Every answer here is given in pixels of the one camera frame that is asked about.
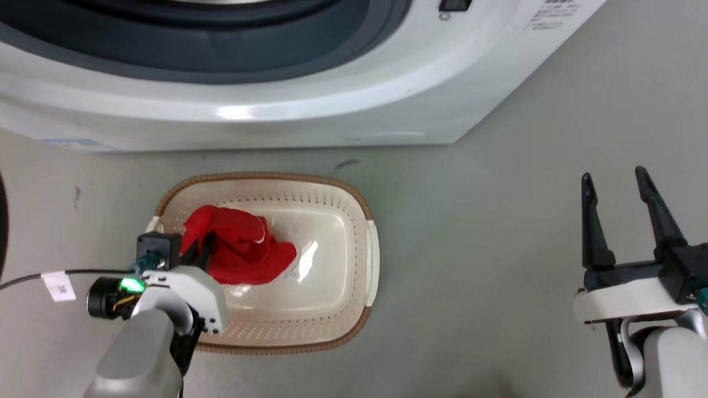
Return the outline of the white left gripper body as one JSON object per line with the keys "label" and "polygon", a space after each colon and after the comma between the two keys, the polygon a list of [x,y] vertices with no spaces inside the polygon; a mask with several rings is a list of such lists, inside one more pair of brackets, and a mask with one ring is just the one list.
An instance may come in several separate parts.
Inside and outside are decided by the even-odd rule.
{"label": "white left gripper body", "polygon": [[194,265],[170,270],[145,270],[143,312],[167,314],[178,335],[204,329],[223,333],[228,326],[227,296],[222,285]]}

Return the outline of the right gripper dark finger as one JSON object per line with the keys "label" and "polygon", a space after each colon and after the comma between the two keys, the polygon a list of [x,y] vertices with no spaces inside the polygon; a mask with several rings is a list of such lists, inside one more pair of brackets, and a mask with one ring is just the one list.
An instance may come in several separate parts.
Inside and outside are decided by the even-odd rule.
{"label": "right gripper dark finger", "polygon": [[590,173],[581,178],[582,266],[587,270],[611,269],[616,264],[614,253],[607,247],[597,213],[597,192]]}
{"label": "right gripper dark finger", "polygon": [[669,249],[687,246],[688,243],[647,169],[644,166],[636,166],[634,173],[639,195],[647,205],[650,221],[652,222],[655,240],[653,255],[657,262],[662,263],[665,259],[665,253]]}

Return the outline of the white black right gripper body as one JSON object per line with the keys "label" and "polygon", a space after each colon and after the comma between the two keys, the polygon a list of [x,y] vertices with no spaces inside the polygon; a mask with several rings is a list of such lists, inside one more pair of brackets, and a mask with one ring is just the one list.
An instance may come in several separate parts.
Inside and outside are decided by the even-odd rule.
{"label": "white black right gripper body", "polygon": [[659,280],[662,268],[655,262],[641,261],[612,269],[586,269],[582,288],[573,299],[576,320],[597,323],[697,309],[693,301],[678,304],[673,300]]}

